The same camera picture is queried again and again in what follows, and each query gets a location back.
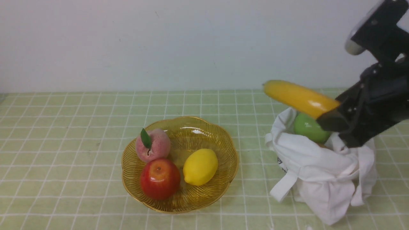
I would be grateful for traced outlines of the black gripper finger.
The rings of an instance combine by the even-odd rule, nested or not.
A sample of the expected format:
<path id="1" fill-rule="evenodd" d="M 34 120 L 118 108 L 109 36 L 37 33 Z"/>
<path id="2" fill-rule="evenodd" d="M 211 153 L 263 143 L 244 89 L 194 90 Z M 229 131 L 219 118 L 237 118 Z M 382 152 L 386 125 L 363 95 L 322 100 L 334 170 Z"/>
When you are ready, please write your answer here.
<path id="1" fill-rule="evenodd" d="M 350 122 L 339 109 L 332 109 L 320 115 L 316 122 L 320 127 L 329 132 L 344 132 L 350 128 Z"/>

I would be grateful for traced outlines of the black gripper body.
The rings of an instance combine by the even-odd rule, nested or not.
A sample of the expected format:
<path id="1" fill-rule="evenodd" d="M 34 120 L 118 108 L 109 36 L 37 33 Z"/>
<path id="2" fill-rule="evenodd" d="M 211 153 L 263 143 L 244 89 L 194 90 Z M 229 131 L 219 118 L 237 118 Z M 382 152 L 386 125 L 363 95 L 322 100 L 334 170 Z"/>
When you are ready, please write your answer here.
<path id="1" fill-rule="evenodd" d="M 337 100 L 341 102 L 339 112 L 350 123 L 339 137 L 349 148 L 363 146 L 408 119 L 408 64 L 373 64 Z"/>

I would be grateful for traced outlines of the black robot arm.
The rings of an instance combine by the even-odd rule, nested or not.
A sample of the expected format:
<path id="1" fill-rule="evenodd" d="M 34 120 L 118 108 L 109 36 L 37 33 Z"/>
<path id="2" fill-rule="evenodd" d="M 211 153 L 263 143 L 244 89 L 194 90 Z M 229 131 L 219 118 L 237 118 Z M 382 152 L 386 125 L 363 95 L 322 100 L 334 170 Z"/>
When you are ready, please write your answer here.
<path id="1" fill-rule="evenodd" d="M 408 32 L 397 23 L 408 10 L 406 0 L 380 0 L 352 29 L 345 50 L 369 51 L 377 63 L 367 67 L 353 86 L 336 97 L 339 102 L 317 118 L 326 131 L 337 132 L 349 148 L 408 119 Z"/>

